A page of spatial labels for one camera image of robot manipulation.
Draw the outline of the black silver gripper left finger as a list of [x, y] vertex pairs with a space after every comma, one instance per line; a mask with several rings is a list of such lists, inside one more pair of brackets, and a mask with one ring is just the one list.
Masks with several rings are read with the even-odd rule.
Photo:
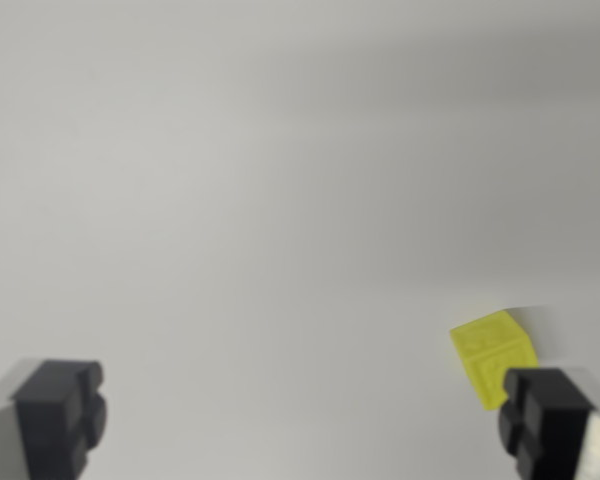
[[78, 479], [103, 438], [98, 361], [25, 359], [0, 379], [0, 479]]

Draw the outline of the black silver gripper right finger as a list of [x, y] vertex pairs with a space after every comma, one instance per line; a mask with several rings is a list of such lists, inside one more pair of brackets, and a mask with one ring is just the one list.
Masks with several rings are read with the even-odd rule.
[[581, 368], [512, 368], [498, 413], [503, 449], [525, 480], [600, 479], [600, 382]]

